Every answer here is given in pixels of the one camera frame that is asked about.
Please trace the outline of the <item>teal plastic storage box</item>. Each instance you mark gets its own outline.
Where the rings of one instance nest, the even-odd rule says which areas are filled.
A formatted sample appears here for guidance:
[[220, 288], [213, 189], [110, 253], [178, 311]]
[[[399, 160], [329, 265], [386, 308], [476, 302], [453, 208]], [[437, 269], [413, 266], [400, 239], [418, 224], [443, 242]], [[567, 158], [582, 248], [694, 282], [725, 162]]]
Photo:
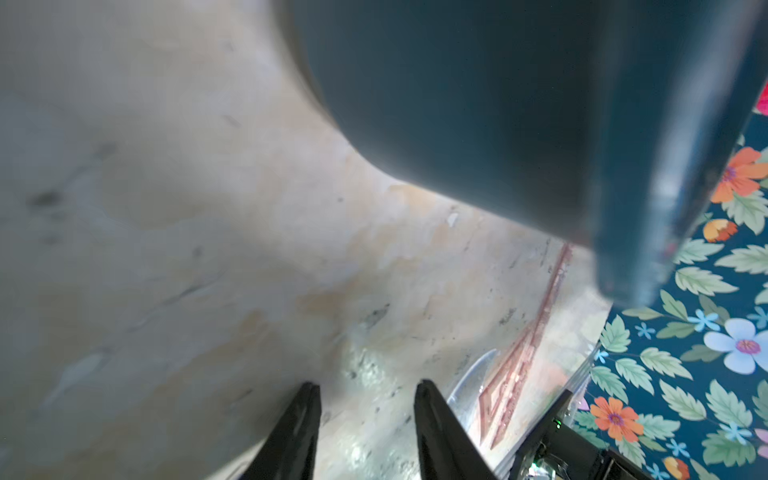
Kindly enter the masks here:
[[763, 1], [277, 1], [369, 163], [596, 255], [651, 303], [767, 80]]

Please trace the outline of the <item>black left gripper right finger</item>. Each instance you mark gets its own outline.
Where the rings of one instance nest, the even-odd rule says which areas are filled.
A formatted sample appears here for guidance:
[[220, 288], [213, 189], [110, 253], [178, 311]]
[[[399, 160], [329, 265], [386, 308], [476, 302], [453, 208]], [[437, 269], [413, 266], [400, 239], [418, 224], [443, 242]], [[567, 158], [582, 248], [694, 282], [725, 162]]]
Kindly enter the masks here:
[[422, 479], [495, 479], [431, 380], [416, 388], [414, 420]]

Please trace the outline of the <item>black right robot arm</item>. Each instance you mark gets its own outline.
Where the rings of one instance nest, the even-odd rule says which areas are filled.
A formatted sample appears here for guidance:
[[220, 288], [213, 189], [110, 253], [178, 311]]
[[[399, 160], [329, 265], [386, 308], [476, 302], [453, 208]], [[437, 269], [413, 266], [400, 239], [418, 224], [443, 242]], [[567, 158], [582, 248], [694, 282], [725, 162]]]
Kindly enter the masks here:
[[597, 447], [567, 426], [561, 411], [573, 393], [561, 393], [529, 430], [511, 460], [493, 471], [483, 460], [434, 382], [421, 381], [414, 418], [423, 479], [525, 479], [533, 467], [560, 479], [648, 479], [625, 456]]

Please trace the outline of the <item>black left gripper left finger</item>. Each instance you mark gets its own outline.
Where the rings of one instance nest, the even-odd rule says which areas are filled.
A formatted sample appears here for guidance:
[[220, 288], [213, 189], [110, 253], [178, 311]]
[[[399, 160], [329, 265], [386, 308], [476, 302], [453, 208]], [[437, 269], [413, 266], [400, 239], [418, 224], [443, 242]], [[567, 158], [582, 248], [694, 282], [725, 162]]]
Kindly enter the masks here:
[[311, 480], [320, 421], [320, 386], [305, 382], [240, 479]]

